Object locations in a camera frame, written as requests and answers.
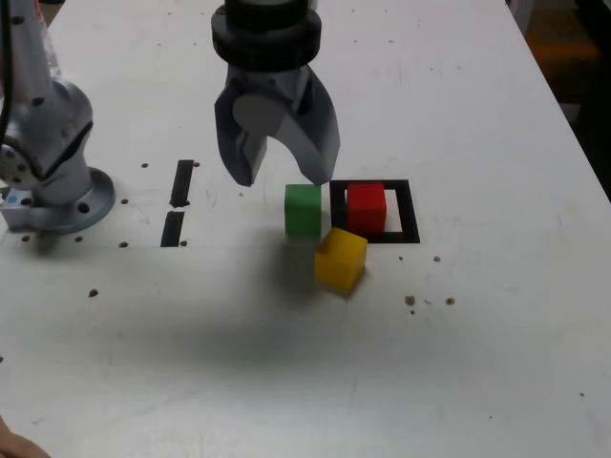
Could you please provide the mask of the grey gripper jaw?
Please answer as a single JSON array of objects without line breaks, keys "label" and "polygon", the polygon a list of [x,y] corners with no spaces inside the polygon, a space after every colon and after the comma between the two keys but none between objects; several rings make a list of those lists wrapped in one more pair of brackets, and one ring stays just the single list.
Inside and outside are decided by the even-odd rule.
[{"label": "grey gripper jaw", "polygon": [[241,186],[252,186],[267,148],[267,137],[248,132],[233,117],[233,104],[244,94],[242,84],[228,80],[215,103],[221,160]]},{"label": "grey gripper jaw", "polygon": [[337,114],[313,70],[300,102],[262,90],[244,92],[233,104],[233,117],[248,132],[281,142],[311,183],[332,179],[340,149]]}]

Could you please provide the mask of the person's hand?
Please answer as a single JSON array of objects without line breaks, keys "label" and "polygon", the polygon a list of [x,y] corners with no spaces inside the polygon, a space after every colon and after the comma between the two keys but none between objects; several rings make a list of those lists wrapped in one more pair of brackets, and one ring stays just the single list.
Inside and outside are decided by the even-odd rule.
[{"label": "person's hand", "polygon": [[40,446],[13,433],[2,417],[0,417],[0,453],[5,458],[50,458]]}]

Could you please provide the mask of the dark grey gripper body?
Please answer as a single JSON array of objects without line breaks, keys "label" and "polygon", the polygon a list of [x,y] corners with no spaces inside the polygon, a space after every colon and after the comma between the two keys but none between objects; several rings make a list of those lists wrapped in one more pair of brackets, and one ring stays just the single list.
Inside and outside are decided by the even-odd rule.
[{"label": "dark grey gripper body", "polygon": [[306,92],[310,74],[309,66],[276,73],[249,72],[229,66],[225,86],[234,84],[243,92],[262,90],[277,95],[289,103],[298,103]]}]

